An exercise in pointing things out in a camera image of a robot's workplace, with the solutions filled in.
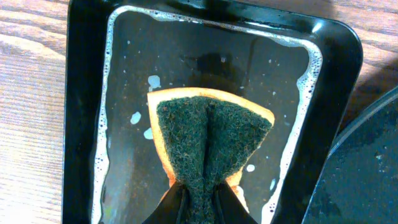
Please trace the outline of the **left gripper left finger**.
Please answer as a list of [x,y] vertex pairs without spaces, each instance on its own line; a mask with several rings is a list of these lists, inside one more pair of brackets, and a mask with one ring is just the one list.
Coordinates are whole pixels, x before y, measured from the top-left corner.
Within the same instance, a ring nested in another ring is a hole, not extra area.
[[188,214],[190,196],[187,188],[175,182],[157,208],[142,224],[184,224]]

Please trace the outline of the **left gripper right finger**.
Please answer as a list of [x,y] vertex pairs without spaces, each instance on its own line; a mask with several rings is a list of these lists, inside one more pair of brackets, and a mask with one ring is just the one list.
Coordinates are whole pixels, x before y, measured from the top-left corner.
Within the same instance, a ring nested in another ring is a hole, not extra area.
[[214,209],[219,224],[257,224],[226,182],[214,189]]

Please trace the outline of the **orange green scrub sponge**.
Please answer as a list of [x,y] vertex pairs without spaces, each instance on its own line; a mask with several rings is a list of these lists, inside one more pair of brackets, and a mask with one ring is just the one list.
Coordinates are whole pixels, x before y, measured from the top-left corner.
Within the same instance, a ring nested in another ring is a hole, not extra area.
[[188,192],[183,223],[217,223],[216,186],[226,184],[248,210],[238,186],[243,167],[274,125],[271,110],[221,90],[172,88],[148,93],[155,148],[170,185]]

